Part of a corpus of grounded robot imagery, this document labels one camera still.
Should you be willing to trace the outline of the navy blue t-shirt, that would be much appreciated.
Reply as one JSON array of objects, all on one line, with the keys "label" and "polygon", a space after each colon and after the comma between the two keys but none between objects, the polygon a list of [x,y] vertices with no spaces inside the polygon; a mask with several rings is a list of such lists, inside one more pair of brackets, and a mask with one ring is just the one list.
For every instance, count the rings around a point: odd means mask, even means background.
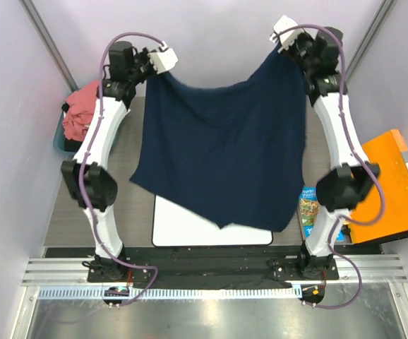
[{"label": "navy blue t-shirt", "polygon": [[148,80],[131,181],[215,223],[281,232],[304,187],[306,94],[299,67],[272,51],[246,80],[193,88]]}]

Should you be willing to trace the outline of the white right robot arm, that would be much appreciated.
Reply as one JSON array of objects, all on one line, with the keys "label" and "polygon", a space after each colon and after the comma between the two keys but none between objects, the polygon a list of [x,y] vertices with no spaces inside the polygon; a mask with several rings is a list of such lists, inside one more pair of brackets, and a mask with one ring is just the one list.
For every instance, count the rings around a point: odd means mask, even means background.
[{"label": "white right robot arm", "polygon": [[330,171],[316,184],[320,205],[311,234],[295,260],[275,260],[275,279],[320,280],[337,278],[334,244],[350,212],[373,187],[379,187],[380,167],[364,153],[349,112],[342,33],[316,26],[293,25],[278,37],[283,52],[305,76],[306,94],[318,115],[330,151]]}]

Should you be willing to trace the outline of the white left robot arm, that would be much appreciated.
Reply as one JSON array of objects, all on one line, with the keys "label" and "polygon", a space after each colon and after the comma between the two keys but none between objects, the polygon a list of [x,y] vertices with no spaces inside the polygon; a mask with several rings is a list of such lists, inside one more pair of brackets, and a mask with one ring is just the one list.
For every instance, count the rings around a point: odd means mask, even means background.
[{"label": "white left robot arm", "polygon": [[83,262],[92,283],[120,282],[129,273],[114,217],[118,186],[107,168],[120,124],[136,95],[136,86],[154,71],[148,50],[138,51],[127,41],[115,42],[109,48],[109,64],[103,70],[85,140],[73,159],[61,164],[68,192],[87,217],[95,240],[94,257]]}]

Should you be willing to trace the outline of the pink crumpled t-shirt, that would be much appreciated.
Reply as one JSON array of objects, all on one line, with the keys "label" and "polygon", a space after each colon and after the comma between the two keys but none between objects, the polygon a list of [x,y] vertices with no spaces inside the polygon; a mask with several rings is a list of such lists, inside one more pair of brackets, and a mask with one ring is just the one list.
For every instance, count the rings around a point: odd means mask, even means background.
[{"label": "pink crumpled t-shirt", "polygon": [[99,81],[94,80],[66,98],[69,108],[62,125],[67,139],[84,141],[95,113],[98,85]]}]

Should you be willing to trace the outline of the teal laundry basket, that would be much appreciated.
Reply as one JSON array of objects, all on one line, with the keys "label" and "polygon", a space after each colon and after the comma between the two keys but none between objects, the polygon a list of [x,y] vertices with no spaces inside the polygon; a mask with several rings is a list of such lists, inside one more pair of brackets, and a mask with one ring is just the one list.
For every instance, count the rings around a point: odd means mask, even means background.
[{"label": "teal laundry basket", "polygon": [[59,122],[57,124],[56,131],[54,134],[53,146],[59,153],[63,155],[74,156],[75,153],[69,153],[64,150],[64,139],[66,138],[66,136],[64,132],[63,121],[64,121],[64,117],[66,116],[68,109],[69,109],[69,104],[67,104],[66,102],[63,103],[61,106]]}]

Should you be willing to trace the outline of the colourful picture book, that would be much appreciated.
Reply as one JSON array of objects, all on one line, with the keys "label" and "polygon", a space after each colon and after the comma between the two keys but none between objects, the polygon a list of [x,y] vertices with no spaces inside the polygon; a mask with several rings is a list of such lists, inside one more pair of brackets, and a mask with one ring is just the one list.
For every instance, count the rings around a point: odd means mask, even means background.
[{"label": "colourful picture book", "polygon": [[305,186],[299,196],[298,218],[304,239],[307,238],[315,225],[319,211],[316,188]]}]

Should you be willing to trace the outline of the white mat with black border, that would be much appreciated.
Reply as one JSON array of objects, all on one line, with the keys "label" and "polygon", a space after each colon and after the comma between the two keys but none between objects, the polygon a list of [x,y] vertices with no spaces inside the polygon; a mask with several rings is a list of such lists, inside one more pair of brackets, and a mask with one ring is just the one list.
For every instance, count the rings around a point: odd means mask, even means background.
[{"label": "white mat with black border", "polygon": [[270,231],[236,224],[220,229],[209,220],[165,198],[155,197],[152,226],[154,246],[261,246],[269,245],[272,241]]}]

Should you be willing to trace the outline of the orange board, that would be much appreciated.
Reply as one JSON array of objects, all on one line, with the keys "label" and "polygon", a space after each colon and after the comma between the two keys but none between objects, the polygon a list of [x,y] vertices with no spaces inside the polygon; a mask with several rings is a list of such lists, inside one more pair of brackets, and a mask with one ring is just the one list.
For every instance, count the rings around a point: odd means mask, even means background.
[{"label": "orange board", "polygon": [[363,144],[363,149],[369,160],[380,166],[379,182],[385,195],[385,212],[372,226],[349,225],[355,244],[394,239],[408,232],[408,169],[402,157],[408,146],[402,134],[397,129],[389,130]]}]

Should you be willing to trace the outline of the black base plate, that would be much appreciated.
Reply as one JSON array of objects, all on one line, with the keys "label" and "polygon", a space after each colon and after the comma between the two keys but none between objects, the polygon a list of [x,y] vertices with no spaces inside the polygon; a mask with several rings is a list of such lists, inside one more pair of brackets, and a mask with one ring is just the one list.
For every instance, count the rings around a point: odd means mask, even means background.
[{"label": "black base plate", "polygon": [[242,289],[279,287],[290,280],[338,280],[333,257],[308,259],[298,246],[208,248],[127,247],[122,258],[141,270],[132,271],[141,287],[158,268],[156,288]]}]

